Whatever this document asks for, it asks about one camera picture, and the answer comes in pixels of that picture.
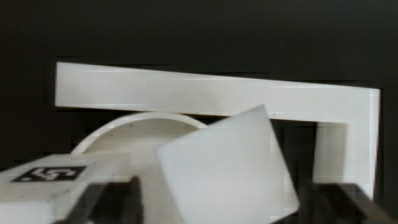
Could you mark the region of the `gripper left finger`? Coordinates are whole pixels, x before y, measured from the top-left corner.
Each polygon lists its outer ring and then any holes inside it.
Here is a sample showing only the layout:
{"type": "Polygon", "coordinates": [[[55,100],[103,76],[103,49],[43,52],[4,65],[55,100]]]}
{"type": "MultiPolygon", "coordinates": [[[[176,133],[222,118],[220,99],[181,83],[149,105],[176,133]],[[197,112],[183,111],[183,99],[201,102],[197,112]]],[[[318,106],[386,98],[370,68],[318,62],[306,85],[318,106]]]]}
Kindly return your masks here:
{"type": "Polygon", "coordinates": [[[87,186],[59,224],[144,224],[142,187],[137,176],[126,182],[87,186]]]}

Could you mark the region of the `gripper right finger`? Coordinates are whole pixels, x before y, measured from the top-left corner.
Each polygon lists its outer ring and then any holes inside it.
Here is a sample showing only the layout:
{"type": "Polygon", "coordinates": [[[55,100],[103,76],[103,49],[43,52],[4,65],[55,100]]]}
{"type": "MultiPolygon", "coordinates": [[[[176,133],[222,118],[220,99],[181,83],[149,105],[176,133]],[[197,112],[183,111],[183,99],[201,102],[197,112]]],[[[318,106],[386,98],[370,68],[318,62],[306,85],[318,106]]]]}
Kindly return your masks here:
{"type": "Polygon", "coordinates": [[[277,224],[398,224],[398,218],[352,183],[306,184],[299,188],[299,202],[299,211],[277,224]]]}

